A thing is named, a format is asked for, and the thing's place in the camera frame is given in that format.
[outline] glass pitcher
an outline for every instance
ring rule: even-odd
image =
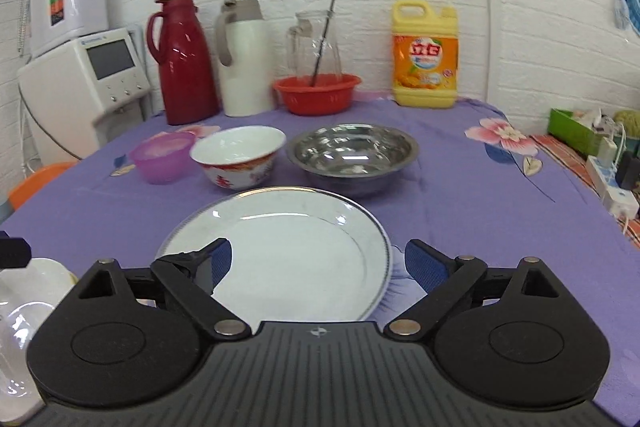
[[[300,84],[337,84],[342,67],[335,29],[335,12],[316,10],[296,13],[298,24],[287,31],[287,62]]]

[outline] power strip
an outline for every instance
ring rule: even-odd
[[[618,187],[616,173],[613,168],[610,166],[605,167],[596,156],[587,158],[586,167],[607,212],[615,218],[628,217],[628,219],[634,219],[638,213],[638,200],[636,200],[631,190]]]

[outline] green box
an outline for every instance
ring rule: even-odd
[[[549,125],[546,128],[546,132],[584,156],[597,156],[600,140],[607,135],[596,133],[581,125],[571,118],[573,113],[573,111],[552,109],[549,114]],[[633,151],[638,140],[638,138],[628,137],[625,149]],[[614,141],[619,144],[620,136],[614,136]]]

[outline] stainless steel bowl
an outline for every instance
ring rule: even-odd
[[[416,159],[418,143],[393,127],[344,123],[306,132],[287,144],[287,156],[313,185],[345,196],[385,188]]]

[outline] white plate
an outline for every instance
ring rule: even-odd
[[[52,259],[0,273],[0,423],[21,423],[44,402],[29,374],[26,350],[33,334],[74,285]]]
[[[156,258],[231,242],[231,269],[216,300],[257,330],[261,321],[366,319],[385,293],[391,245],[380,223],[337,194],[271,187],[197,212]]]

